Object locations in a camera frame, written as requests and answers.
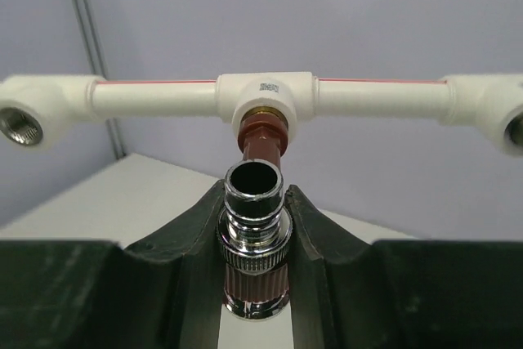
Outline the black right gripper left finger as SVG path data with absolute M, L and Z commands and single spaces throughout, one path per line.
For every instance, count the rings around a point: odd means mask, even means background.
M 101 239 L 3 240 L 2 347 L 217 347 L 223 202 L 218 181 L 127 247 Z

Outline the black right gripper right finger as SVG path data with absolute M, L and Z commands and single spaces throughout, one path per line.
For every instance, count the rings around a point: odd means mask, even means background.
M 297 186 L 288 256 L 297 348 L 519 348 L 522 245 L 380 239 L 365 243 Z

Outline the brown faucet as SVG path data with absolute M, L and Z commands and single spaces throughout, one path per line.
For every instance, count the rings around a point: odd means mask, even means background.
M 243 154 L 224 176 L 217 238 L 226 262 L 224 305 L 244 320 L 265 320 L 288 304 L 287 255 L 293 221 L 284 206 L 281 156 L 288 146 L 284 116 L 269 107 L 242 118 Z

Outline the white PVC pipe frame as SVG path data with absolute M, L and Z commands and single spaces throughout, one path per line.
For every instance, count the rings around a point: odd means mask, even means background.
M 504 154 L 522 153 L 520 74 L 439 80 L 319 78 L 309 72 L 223 74 L 208 80 L 108 81 L 95 75 L 15 75 L 1 84 L 1 131 L 27 149 L 76 123 L 123 117 L 217 117 L 240 130 L 252 112 L 283 119 L 289 136 L 318 116 L 434 119 L 476 128 Z

